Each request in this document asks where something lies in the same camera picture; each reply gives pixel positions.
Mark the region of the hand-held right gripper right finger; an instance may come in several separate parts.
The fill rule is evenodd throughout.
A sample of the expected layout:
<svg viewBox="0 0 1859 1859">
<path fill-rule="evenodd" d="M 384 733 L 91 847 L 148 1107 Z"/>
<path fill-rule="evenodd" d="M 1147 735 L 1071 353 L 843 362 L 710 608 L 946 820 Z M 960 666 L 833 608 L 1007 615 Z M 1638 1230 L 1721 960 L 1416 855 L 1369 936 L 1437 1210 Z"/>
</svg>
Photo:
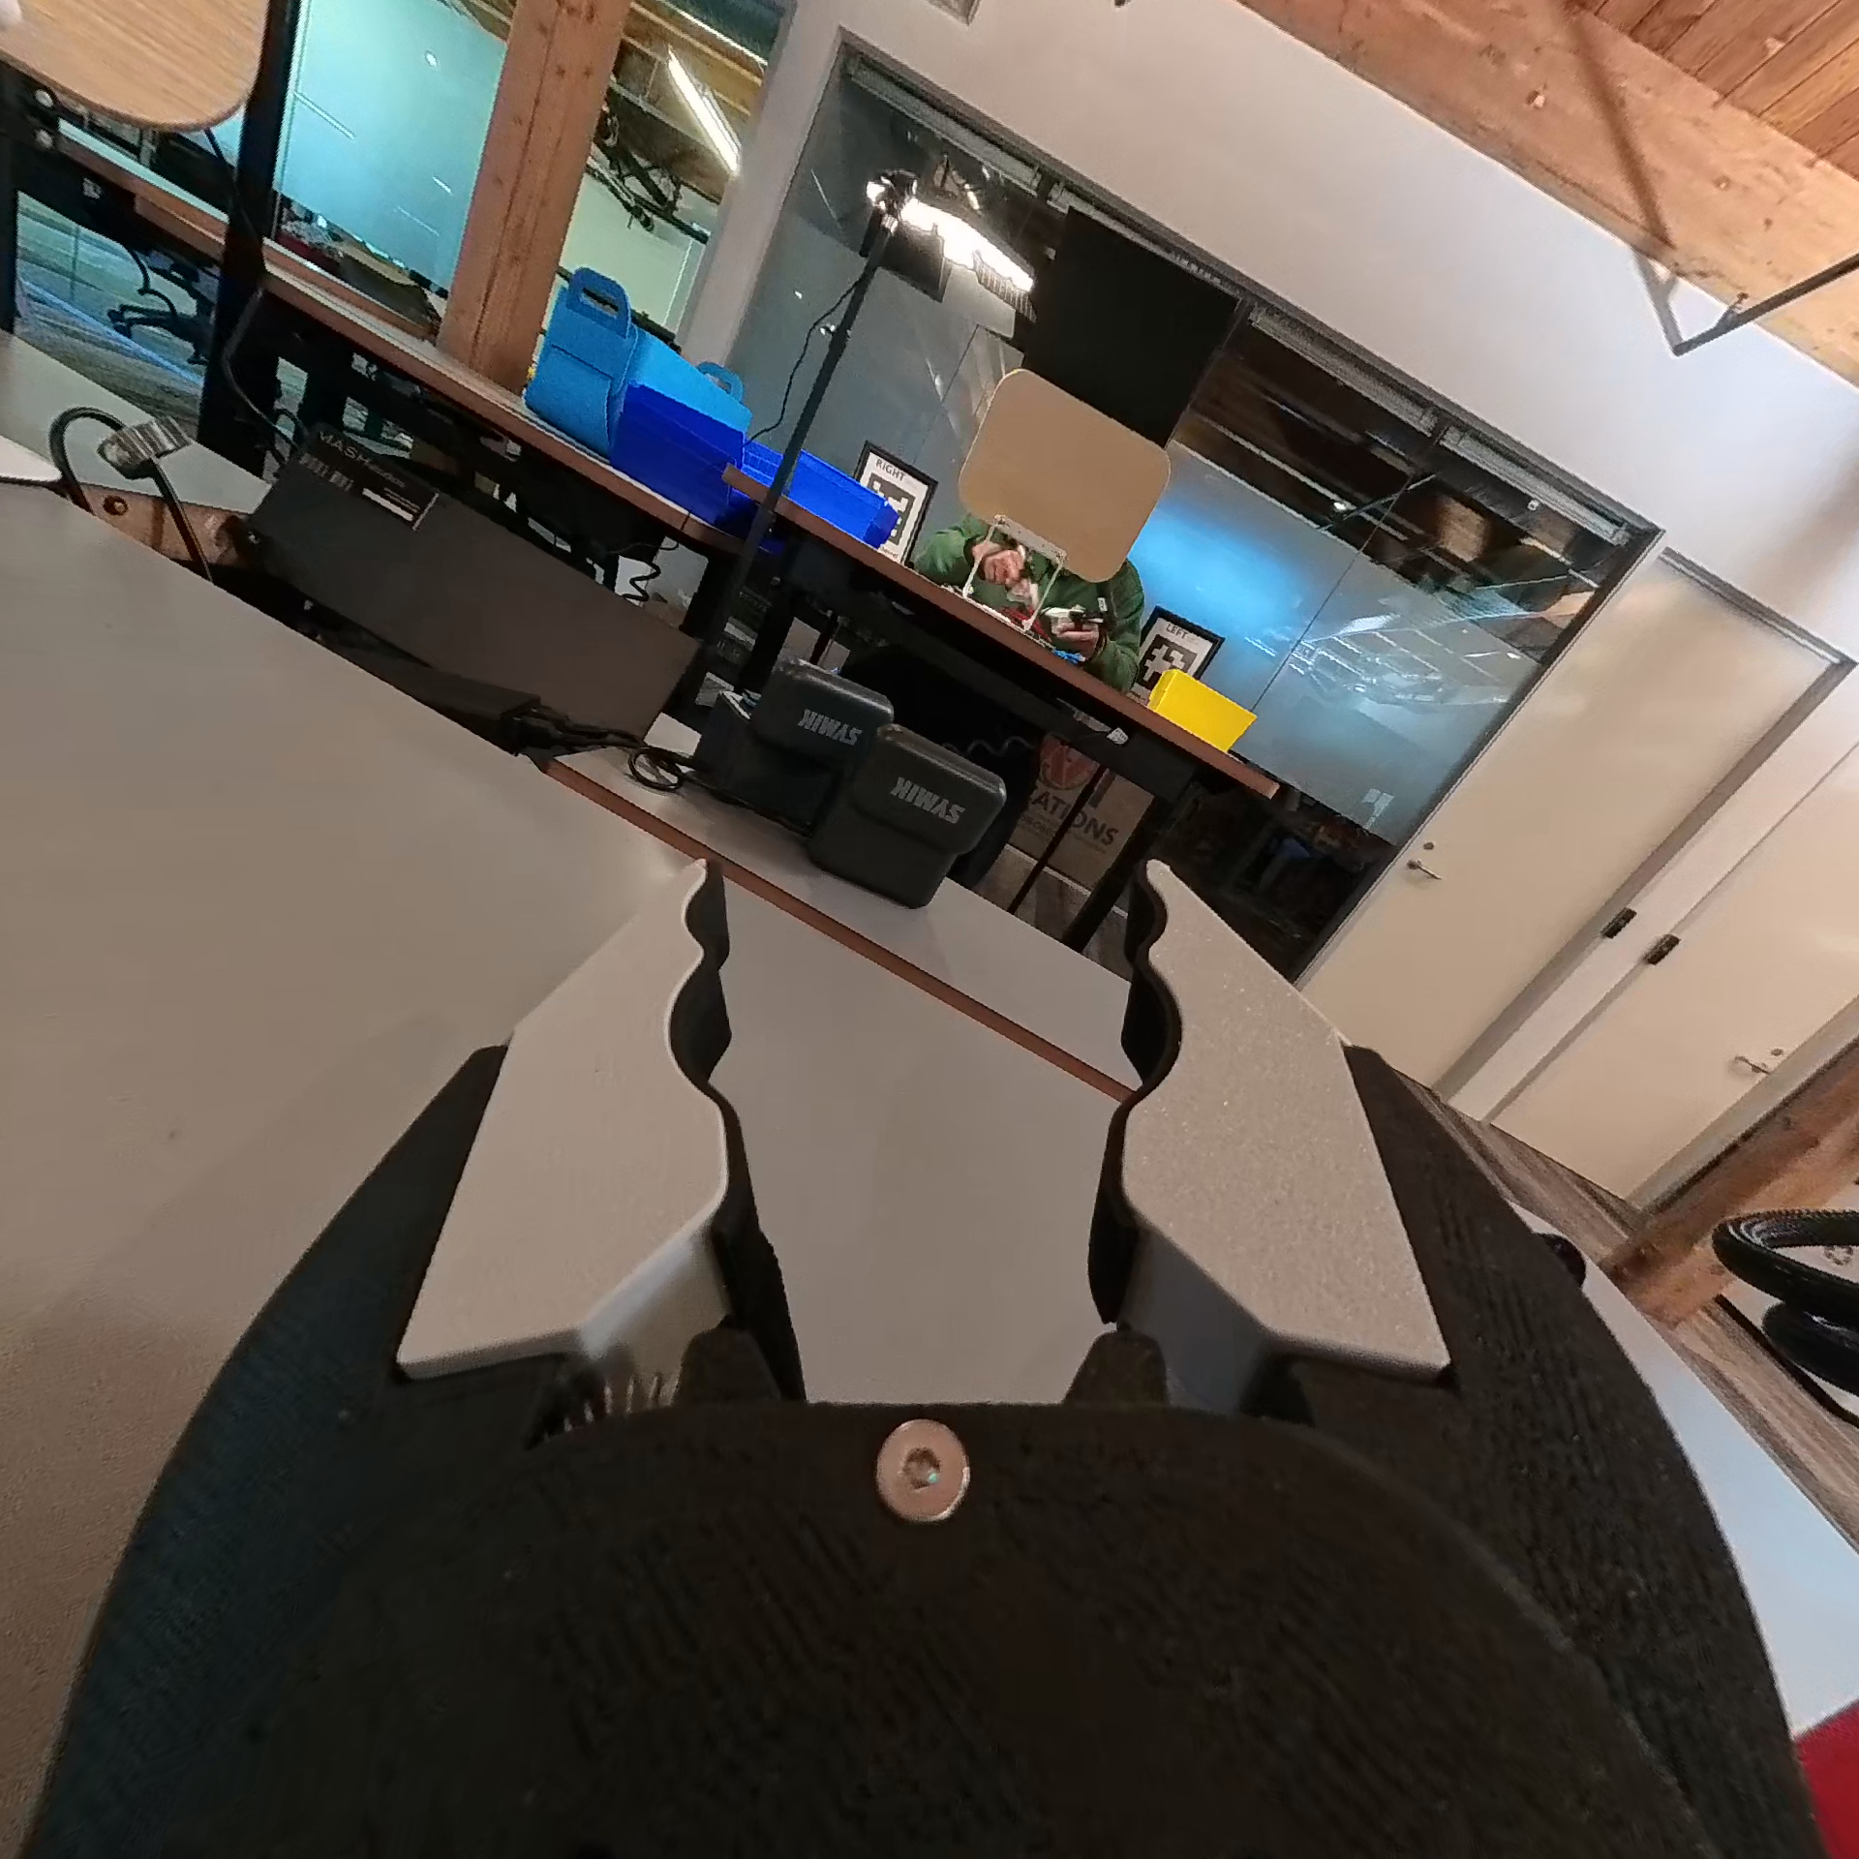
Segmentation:
<svg viewBox="0 0 1859 1859">
<path fill-rule="evenodd" d="M 1335 1027 L 1169 868 L 1135 878 L 1113 1116 L 1087 1274 L 1175 1403 L 1254 1403 L 1286 1365 L 1451 1368 Z"/>
</svg>

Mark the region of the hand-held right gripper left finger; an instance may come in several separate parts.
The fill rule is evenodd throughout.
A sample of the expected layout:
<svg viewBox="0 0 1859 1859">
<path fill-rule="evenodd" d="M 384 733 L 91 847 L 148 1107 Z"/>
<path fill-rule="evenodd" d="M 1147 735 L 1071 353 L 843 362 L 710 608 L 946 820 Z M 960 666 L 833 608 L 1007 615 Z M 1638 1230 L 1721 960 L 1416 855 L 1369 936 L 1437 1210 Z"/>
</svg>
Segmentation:
<svg viewBox="0 0 1859 1859">
<path fill-rule="evenodd" d="M 500 1050 L 399 1344 L 415 1379 L 555 1359 L 652 1390 L 734 1323 L 805 1397 L 740 1120 L 714 1075 L 733 1029 L 726 883 L 666 880 Z"/>
</svg>

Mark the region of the red plastic bin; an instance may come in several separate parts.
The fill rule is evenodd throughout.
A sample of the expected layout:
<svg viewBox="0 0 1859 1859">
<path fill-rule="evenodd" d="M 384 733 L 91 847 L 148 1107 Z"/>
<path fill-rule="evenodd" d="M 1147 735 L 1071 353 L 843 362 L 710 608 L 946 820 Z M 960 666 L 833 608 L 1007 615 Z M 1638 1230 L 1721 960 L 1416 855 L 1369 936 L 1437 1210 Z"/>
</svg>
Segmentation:
<svg viewBox="0 0 1859 1859">
<path fill-rule="evenodd" d="M 1796 1737 L 1796 1753 L 1828 1858 L 1856 1858 L 1859 1709 L 1828 1716 Z"/>
</svg>

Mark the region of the white door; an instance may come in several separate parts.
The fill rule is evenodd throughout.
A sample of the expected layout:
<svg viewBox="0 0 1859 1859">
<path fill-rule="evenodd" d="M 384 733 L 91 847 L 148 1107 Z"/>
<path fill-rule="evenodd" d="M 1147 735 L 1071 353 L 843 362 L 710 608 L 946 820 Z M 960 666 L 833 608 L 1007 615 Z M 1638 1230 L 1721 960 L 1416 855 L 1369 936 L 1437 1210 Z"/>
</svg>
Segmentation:
<svg viewBox="0 0 1859 1859">
<path fill-rule="evenodd" d="M 1725 788 L 1452 1107 L 1634 1205 L 1854 1037 L 1854 666 Z"/>
<path fill-rule="evenodd" d="M 1415 828 L 1301 992 L 1407 1075 L 1461 1077 L 1846 664 L 1672 554 L 1647 561 Z"/>
</svg>

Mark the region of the small yellow plastic bin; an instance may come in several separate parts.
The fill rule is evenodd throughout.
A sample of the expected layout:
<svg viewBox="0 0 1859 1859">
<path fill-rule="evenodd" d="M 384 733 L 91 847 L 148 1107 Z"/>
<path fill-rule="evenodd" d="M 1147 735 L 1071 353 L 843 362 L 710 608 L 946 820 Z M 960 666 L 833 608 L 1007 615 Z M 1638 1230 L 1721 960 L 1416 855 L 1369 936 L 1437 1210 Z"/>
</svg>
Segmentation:
<svg viewBox="0 0 1859 1859">
<path fill-rule="evenodd" d="M 1253 709 L 1244 709 L 1219 690 L 1181 668 L 1167 668 L 1158 677 L 1149 692 L 1149 713 L 1219 755 L 1232 754 L 1257 722 Z"/>
</svg>

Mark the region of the black hard case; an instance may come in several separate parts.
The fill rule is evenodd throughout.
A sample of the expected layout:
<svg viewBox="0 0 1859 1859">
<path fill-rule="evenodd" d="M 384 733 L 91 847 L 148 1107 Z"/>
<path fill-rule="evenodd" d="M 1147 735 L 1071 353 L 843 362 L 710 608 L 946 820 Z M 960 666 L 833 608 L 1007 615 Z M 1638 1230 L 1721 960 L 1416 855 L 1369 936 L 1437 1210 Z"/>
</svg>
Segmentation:
<svg viewBox="0 0 1859 1859">
<path fill-rule="evenodd" d="M 714 796 L 807 835 L 892 722 L 883 694 L 785 657 L 760 692 L 727 690 L 716 700 L 692 777 Z"/>
<path fill-rule="evenodd" d="M 1007 807 L 1003 780 L 904 727 L 880 727 L 809 828 L 809 861 L 916 911 Z"/>
</svg>

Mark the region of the glass partition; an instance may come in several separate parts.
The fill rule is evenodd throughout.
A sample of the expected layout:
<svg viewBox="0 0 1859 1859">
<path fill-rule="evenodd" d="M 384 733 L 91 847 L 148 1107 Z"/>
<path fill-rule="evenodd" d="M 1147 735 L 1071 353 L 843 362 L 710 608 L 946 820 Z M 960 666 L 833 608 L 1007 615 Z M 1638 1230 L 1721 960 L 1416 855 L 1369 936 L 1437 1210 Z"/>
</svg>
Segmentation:
<svg viewBox="0 0 1859 1859">
<path fill-rule="evenodd" d="M 919 177 L 807 452 L 876 442 L 940 481 L 1021 368 L 1036 272 L 1071 208 L 1219 281 L 1241 313 L 1164 445 L 1135 541 L 1153 608 L 1222 636 L 1198 677 L 1257 713 L 1280 788 L 1206 822 L 1202 870 L 1301 967 L 1646 554 L 1634 517 L 1466 422 L 1216 262 L 843 47 L 730 353 L 754 440 L 787 442 L 862 268 L 882 175 Z"/>
</svg>

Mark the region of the framed printed tag sign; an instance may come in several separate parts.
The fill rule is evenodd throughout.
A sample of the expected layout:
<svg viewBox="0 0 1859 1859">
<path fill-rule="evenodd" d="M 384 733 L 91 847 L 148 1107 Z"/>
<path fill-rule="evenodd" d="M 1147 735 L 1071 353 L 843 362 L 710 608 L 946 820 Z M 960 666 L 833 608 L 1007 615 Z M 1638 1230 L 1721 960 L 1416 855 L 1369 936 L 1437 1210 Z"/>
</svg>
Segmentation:
<svg viewBox="0 0 1859 1859">
<path fill-rule="evenodd" d="M 1198 679 L 1219 656 L 1219 647 L 1222 636 L 1166 608 L 1153 608 L 1136 649 L 1133 694 L 1147 701 L 1169 670 Z"/>
<path fill-rule="evenodd" d="M 915 561 L 927 515 L 938 500 L 940 481 L 927 477 L 912 460 L 870 440 L 861 448 L 852 480 L 890 511 L 890 531 L 876 547 L 908 567 Z"/>
</svg>

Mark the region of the grey desk with brown edge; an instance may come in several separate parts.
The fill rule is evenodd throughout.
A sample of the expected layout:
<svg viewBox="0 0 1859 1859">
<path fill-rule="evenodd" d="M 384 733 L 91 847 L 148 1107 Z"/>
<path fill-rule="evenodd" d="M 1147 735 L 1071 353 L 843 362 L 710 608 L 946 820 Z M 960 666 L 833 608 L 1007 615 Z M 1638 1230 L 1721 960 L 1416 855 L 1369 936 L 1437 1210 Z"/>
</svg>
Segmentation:
<svg viewBox="0 0 1859 1859">
<path fill-rule="evenodd" d="M 1218 751 L 1016 633 L 996 612 L 931 584 L 789 500 L 772 507 L 791 531 L 789 568 L 824 607 L 873 638 L 908 649 L 1043 737 L 1063 740 L 1149 796 L 1063 945 L 1083 953 L 1120 904 L 1136 868 L 1197 799 L 1222 787 L 1273 799 L 1280 784 L 1241 755 Z"/>
<path fill-rule="evenodd" d="M 68 221 L 203 272 L 238 264 L 223 245 L 238 243 L 240 231 L 219 209 L 71 123 L 48 85 L 26 82 L 16 135 L 21 191 Z M 276 241 L 264 243 L 260 291 L 265 310 L 249 340 L 302 374 L 308 423 L 335 423 L 346 407 L 365 407 L 434 448 L 460 484 L 513 494 L 551 537 L 591 543 L 597 557 L 631 557 L 633 543 L 649 541 L 698 557 L 704 578 L 678 621 L 686 640 L 702 640 L 710 597 L 726 588 L 733 534 L 618 473 L 603 452 L 539 422 L 518 395 Z"/>
</svg>

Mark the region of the long black box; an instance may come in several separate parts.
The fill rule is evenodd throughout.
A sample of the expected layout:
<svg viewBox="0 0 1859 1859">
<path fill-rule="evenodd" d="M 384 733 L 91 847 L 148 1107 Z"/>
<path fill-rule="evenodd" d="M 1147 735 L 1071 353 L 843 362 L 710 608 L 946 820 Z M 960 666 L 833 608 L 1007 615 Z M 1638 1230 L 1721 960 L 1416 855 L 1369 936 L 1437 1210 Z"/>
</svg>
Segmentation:
<svg viewBox="0 0 1859 1859">
<path fill-rule="evenodd" d="M 250 511 L 262 567 L 431 670 L 642 735 L 698 644 L 399 457 L 317 430 Z"/>
</svg>

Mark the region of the flat blue plastic bin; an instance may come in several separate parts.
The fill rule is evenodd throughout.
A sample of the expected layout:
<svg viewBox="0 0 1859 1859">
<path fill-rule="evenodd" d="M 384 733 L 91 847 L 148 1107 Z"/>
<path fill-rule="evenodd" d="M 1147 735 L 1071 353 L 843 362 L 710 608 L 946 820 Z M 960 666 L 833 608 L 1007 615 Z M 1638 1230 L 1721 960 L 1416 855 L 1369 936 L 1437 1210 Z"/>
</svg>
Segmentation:
<svg viewBox="0 0 1859 1859">
<path fill-rule="evenodd" d="M 730 519 L 742 517 L 757 505 L 778 473 L 779 452 L 746 437 L 734 467 L 740 485 L 730 489 Z M 809 515 L 838 528 L 857 541 L 883 551 L 892 540 L 898 513 L 890 500 L 854 477 L 838 472 L 812 452 L 800 452 L 785 498 Z"/>
</svg>

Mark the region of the small tan board on stand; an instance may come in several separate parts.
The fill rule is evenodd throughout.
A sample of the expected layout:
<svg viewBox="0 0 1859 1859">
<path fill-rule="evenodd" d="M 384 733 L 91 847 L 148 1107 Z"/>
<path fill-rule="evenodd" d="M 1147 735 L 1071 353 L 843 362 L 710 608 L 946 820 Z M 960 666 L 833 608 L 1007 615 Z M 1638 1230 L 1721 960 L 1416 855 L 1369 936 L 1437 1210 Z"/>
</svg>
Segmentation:
<svg viewBox="0 0 1859 1859">
<path fill-rule="evenodd" d="M 1018 368 L 987 397 L 958 503 L 1067 573 L 1104 584 L 1126 565 L 1169 481 L 1164 447 Z"/>
</svg>

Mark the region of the wooden post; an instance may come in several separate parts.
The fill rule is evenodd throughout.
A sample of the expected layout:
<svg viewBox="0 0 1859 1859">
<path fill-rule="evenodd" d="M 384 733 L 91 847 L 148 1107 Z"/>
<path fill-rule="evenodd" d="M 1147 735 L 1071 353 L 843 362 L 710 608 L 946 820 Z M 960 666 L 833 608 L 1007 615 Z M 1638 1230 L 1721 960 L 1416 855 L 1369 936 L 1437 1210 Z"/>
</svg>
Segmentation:
<svg viewBox="0 0 1859 1859">
<path fill-rule="evenodd" d="M 1668 1198 L 1604 1267 L 1664 1329 L 1683 1325 L 1725 1287 L 1712 1235 L 1748 1211 L 1822 1210 L 1856 1175 L 1856 1043 Z"/>
<path fill-rule="evenodd" d="M 631 6 L 518 2 L 438 349 L 518 392 L 555 289 Z"/>
</svg>

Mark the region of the short blue handled bin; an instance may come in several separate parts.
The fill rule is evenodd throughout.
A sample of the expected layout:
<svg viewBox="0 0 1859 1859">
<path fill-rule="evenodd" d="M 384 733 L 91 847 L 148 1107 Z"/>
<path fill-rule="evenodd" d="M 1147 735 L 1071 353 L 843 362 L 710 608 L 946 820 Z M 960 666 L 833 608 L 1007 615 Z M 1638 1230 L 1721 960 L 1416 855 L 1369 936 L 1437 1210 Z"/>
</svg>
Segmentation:
<svg viewBox="0 0 1859 1859">
<path fill-rule="evenodd" d="M 608 463 L 702 523 L 742 523 L 738 470 L 753 415 L 740 395 L 702 370 L 635 376 L 610 404 Z"/>
</svg>

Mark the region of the tall blue handled bin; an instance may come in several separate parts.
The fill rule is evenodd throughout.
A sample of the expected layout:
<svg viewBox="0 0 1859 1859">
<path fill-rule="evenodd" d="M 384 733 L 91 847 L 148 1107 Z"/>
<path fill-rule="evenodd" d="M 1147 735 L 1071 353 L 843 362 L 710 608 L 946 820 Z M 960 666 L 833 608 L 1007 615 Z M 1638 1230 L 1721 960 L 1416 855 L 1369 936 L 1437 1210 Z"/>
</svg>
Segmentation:
<svg viewBox="0 0 1859 1859">
<path fill-rule="evenodd" d="M 524 407 L 582 450 L 608 457 L 614 419 L 636 384 L 678 399 L 682 358 L 636 321 L 623 284 L 573 269 L 523 388 Z"/>
</svg>

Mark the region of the large window wall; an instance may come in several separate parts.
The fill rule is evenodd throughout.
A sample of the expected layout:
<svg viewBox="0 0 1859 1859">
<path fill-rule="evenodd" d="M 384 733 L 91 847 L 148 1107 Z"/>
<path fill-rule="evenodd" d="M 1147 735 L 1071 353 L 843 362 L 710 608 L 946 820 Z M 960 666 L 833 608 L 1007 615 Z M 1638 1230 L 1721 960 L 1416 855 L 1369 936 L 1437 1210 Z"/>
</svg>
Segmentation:
<svg viewBox="0 0 1859 1859">
<path fill-rule="evenodd" d="M 299 4 L 274 239 L 434 334 L 466 245 L 517 4 Z M 635 2 L 554 259 L 675 343 L 791 4 Z"/>
</svg>

